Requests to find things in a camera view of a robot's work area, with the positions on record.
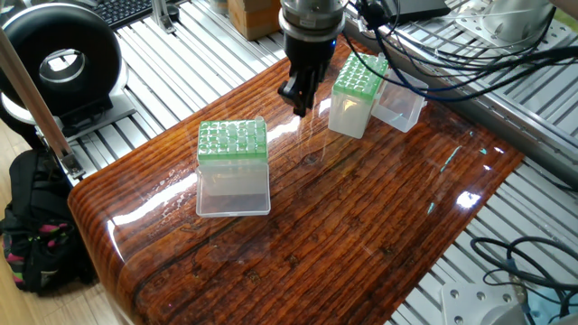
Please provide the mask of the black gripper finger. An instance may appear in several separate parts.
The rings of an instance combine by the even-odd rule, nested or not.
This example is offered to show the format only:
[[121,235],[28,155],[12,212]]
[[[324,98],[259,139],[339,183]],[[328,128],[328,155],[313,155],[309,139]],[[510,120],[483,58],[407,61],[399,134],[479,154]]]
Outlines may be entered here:
[[296,86],[294,113],[300,117],[306,116],[306,111],[313,106],[314,96],[318,88],[317,83],[299,83]]
[[283,81],[281,86],[278,88],[277,93],[287,104],[302,103],[300,83],[297,78],[289,78],[288,80]]

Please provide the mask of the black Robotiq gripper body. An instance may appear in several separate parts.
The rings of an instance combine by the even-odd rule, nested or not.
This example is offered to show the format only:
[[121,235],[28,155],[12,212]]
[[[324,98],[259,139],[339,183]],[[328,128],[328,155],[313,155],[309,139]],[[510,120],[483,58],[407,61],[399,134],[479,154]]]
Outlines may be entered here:
[[311,83],[320,83],[335,52],[337,39],[323,42],[306,42],[288,34],[284,35],[284,51],[291,68],[289,75],[295,78],[300,89],[309,88]]

